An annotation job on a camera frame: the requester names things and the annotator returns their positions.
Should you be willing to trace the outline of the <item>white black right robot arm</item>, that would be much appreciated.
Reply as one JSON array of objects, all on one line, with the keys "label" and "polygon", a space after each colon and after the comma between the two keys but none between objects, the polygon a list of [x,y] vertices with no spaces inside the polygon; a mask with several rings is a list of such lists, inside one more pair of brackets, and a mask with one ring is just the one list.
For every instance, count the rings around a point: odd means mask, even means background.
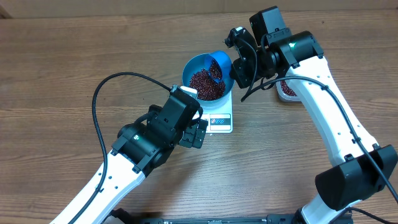
[{"label": "white black right robot arm", "polygon": [[230,30],[225,44],[238,52],[231,78],[247,95],[286,82],[313,120],[331,168],[315,178],[315,198],[286,215],[287,223],[350,223],[349,213],[383,189],[397,165],[393,146],[380,146],[338,89],[323,49],[309,31],[291,33],[278,7],[250,18],[251,29]]}]

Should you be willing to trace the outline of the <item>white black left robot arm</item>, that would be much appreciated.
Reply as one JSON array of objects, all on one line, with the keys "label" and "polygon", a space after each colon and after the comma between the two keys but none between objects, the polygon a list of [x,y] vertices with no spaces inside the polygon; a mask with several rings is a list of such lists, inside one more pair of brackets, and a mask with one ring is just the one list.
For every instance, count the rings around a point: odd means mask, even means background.
[{"label": "white black left robot arm", "polygon": [[103,151],[103,164],[78,195],[65,207],[52,223],[101,223],[108,213],[158,166],[171,155],[173,148],[155,151],[139,162],[119,147],[127,144],[127,138],[119,138],[110,153],[106,152],[102,133],[98,126],[96,108],[92,108],[94,125]]}]

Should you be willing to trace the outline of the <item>blue plastic measuring scoop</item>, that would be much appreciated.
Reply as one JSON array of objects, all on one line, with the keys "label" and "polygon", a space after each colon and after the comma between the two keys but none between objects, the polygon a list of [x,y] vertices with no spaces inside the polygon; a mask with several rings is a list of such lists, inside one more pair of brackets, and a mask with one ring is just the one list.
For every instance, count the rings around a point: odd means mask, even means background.
[{"label": "blue plastic measuring scoop", "polygon": [[225,81],[229,79],[229,73],[231,71],[231,59],[229,58],[228,54],[224,51],[216,51],[213,53],[208,54],[205,57],[205,68],[210,72],[210,67],[213,62],[220,68],[221,77],[220,78],[213,78],[213,80],[217,83]]}]

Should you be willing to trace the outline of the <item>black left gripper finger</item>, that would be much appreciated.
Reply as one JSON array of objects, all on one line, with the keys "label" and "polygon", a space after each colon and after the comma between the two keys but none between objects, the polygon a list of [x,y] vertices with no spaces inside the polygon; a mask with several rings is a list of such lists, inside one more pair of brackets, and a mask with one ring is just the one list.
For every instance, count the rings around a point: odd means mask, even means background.
[{"label": "black left gripper finger", "polygon": [[195,138],[193,140],[194,148],[200,149],[202,147],[207,126],[208,126],[208,121],[205,119],[201,119],[200,122],[197,124],[197,130],[195,133]]},{"label": "black left gripper finger", "polygon": [[179,145],[187,148],[199,148],[198,146],[198,125],[189,126],[184,132]]}]

